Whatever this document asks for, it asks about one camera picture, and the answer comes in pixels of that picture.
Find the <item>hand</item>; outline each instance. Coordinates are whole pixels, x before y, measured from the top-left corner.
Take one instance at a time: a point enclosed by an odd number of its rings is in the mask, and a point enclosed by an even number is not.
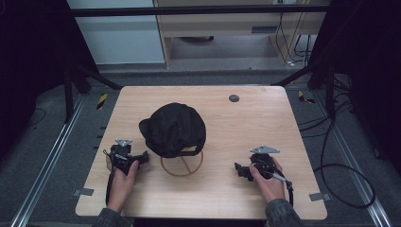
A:
[[[107,156],[106,162],[107,168],[109,170],[112,169],[112,161],[110,160],[109,156]],[[110,198],[107,208],[114,210],[118,214],[121,214],[124,203],[133,190],[133,185],[135,183],[135,174],[138,166],[139,162],[135,160],[135,162],[133,162],[133,164],[131,165],[130,171],[127,176],[124,174],[123,171],[118,168],[114,171],[113,184],[110,191]]]
[[[277,160],[275,160],[275,158],[272,159],[276,167],[283,172],[283,168],[278,164]],[[257,168],[253,165],[250,165],[250,171],[267,203],[276,199],[284,199],[286,197],[284,193],[284,183],[282,181],[273,177],[268,180],[263,178]]]

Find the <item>hat stand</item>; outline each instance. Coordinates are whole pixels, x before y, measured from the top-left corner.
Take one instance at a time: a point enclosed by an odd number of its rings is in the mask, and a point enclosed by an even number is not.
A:
[[[160,163],[162,164],[162,168],[165,170],[165,172],[171,176],[174,177],[190,176],[201,168],[201,164],[203,163],[203,151],[200,152],[200,155],[179,156],[174,159],[164,159],[163,157],[160,157]]]

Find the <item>black cap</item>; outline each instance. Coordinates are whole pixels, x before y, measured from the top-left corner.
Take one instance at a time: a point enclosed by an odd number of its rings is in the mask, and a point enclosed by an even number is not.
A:
[[[206,127],[198,112],[185,104],[170,103],[139,123],[148,148],[163,158],[195,156],[206,141]],[[183,151],[184,148],[196,147]]]

